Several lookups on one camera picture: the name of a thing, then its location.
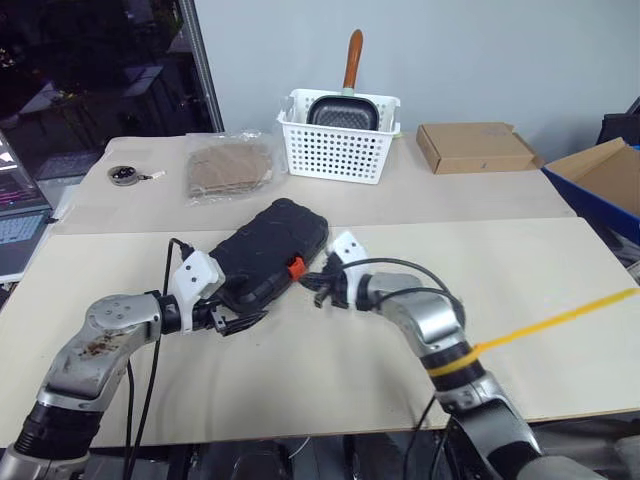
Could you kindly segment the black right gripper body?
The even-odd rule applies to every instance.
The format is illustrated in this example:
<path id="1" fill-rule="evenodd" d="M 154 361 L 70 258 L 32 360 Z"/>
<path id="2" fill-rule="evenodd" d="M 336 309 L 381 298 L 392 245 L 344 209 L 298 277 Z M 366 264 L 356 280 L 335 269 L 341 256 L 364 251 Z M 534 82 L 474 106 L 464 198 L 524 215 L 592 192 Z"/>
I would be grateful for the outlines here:
<path id="1" fill-rule="evenodd" d="M 336 253 L 332 253 L 328 256 L 321 272 L 330 276 L 330 284 L 324 287 L 333 288 L 333 302 L 331 305 L 337 308 L 347 309 L 349 307 L 347 301 L 347 279 L 342 269 L 343 264 L 344 262 L 339 256 Z"/>

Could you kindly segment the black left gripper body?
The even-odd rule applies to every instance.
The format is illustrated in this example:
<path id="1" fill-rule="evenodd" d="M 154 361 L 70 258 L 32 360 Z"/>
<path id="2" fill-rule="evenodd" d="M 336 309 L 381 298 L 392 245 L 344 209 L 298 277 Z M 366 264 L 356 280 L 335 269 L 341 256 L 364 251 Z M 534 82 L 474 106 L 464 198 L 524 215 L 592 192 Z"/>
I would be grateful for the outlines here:
<path id="1" fill-rule="evenodd" d="M 219 311 L 222 302 L 214 296 L 211 299 L 200 299 L 192 310 L 192 330 L 215 330 L 221 336 L 232 334 L 231 324 Z"/>

